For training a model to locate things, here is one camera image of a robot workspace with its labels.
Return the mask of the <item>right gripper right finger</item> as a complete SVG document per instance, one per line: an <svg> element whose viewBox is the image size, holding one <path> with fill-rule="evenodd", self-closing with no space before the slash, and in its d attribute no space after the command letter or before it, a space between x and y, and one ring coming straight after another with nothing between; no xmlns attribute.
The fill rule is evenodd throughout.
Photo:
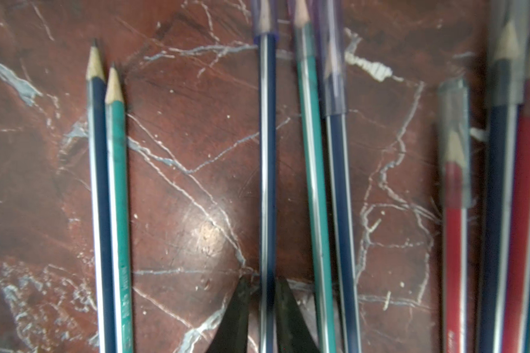
<svg viewBox="0 0 530 353"><path fill-rule="evenodd" d="M278 352L316 352L309 328L287 280L275 279L275 318Z"/></svg>

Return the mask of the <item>dark blue printed pencil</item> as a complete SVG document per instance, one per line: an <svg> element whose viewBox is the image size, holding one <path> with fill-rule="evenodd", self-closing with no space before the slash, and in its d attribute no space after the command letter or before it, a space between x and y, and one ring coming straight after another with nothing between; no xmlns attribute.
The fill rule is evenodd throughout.
<svg viewBox="0 0 530 353"><path fill-rule="evenodd" d="M260 352L274 351L276 268L276 42L275 1L252 1L253 38L259 50Z"/></svg>

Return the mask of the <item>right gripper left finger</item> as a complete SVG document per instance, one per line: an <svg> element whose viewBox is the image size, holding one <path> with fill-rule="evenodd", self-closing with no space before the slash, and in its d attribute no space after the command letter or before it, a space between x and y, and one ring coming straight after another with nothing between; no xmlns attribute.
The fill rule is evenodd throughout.
<svg viewBox="0 0 530 353"><path fill-rule="evenodd" d="M222 321L210 346L211 352L246 353L248 341L250 286L241 277L225 310Z"/></svg>

